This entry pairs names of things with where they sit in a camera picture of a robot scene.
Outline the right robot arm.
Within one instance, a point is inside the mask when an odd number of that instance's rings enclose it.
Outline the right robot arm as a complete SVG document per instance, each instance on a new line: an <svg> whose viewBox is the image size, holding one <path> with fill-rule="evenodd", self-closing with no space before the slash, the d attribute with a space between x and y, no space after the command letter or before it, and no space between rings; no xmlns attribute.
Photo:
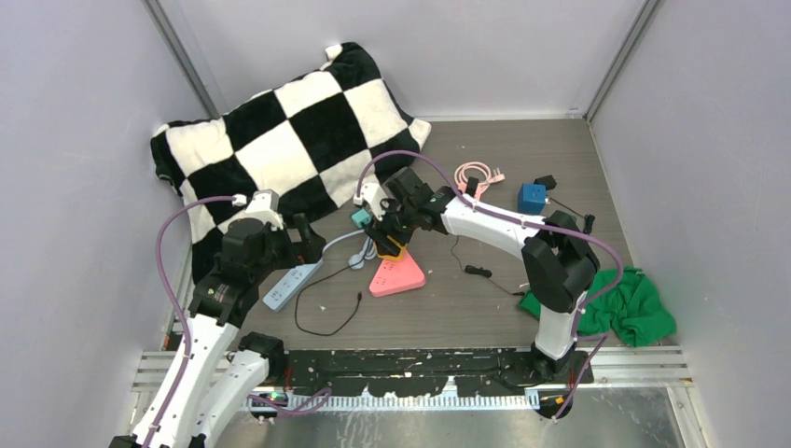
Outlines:
<svg viewBox="0 0 791 448"><path fill-rule="evenodd" d="M360 181L354 204L372 219L365 234L382 259L399 260L417 230L466 237L498 248L522 262L540 305L531 345L531 369L545 383L565 374L579 381L589 366L577 351L577 326L600 263L590 237L557 212L550 218L490 207L454 185L432 189L407 167L383 185Z"/></svg>

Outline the yellow cube socket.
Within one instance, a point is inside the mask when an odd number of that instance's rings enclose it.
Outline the yellow cube socket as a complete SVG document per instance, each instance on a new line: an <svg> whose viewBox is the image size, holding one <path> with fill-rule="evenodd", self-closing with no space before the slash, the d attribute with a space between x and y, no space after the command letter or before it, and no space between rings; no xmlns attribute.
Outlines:
<svg viewBox="0 0 791 448"><path fill-rule="evenodd" d="M406 252L406 247L390 237L385 237L375 243L376 253L380 259L399 261Z"/></svg>

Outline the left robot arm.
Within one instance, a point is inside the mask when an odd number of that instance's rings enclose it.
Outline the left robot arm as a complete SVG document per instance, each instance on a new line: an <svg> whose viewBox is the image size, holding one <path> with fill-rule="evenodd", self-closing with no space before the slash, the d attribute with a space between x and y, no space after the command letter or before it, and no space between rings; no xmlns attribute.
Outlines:
<svg viewBox="0 0 791 448"><path fill-rule="evenodd" d="M300 239L278 229L270 213L229 224L215 265L195 286L185 334L160 389L129 435L113 447L214 447L257 385L278 385L286 372L281 340L251 332L220 379L215 370L273 272L320 260L326 244L303 214L293 217Z"/></svg>

